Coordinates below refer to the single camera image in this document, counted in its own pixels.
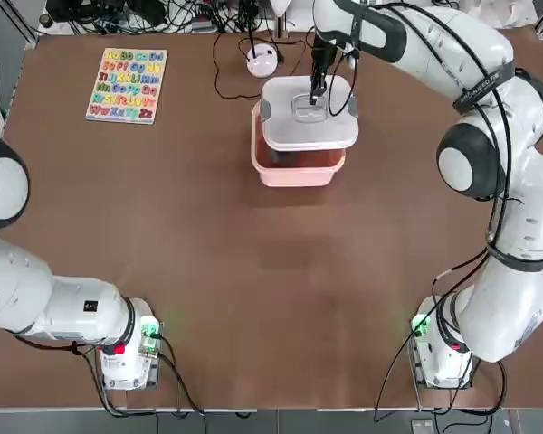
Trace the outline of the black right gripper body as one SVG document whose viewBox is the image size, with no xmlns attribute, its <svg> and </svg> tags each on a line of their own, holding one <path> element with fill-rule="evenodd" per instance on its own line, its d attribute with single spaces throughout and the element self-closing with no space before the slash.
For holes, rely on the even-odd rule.
<svg viewBox="0 0 543 434">
<path fill-rule="evenodd" d="M 326 72 L 336 59 L 338 46 L 323 40 L 317 33 L 311 49 L 312 71 Z"/>
</svg>

